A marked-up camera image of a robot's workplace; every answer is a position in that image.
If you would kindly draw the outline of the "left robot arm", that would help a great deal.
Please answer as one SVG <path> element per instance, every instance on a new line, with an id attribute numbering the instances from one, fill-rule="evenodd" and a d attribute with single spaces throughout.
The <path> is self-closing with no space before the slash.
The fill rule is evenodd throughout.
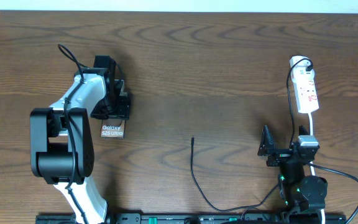
<path id="1" fill-rule="evenodd" d="M 95 152 L 90 120 L 101 121 L 102 138 L 125 136 L 130 99 L 124 80 L 115 77 L 118 70 L 115 65 L 83 67 L 58 101 L 31 112 L 31 170 L 55 187 L 73 210 L 37 215 L 36 223 L 115 223 L 91 175 Z"/>

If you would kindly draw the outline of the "Samsung Galaxy smartphone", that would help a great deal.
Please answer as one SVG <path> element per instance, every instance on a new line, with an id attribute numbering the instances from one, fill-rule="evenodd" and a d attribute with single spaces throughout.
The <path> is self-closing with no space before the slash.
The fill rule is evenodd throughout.
<path id="1" fill-rule="evenodd" d="M 123 119 L 105 119 L 101 123 L 102 138 L 123 139 L 125 136 L 126 121 Z"/>

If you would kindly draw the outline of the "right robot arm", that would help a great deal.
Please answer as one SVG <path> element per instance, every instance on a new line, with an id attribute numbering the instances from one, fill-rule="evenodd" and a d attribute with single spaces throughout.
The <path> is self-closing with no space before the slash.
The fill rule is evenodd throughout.
<path id="1" fill-rule="evenodd" d="M 325 198 L 328 182 L 312 172 L 305 174 L 304 166 L 314 161 L 319 142 L 300 126 L 298 140 L 288 148 L 278 148 L 267 126 L 262 128 L 257 155 L 266 157 L 268 167 L 278 167 L 280 196 L 288 211 L 282 213 L 287 222 L 326 223 Z"/>

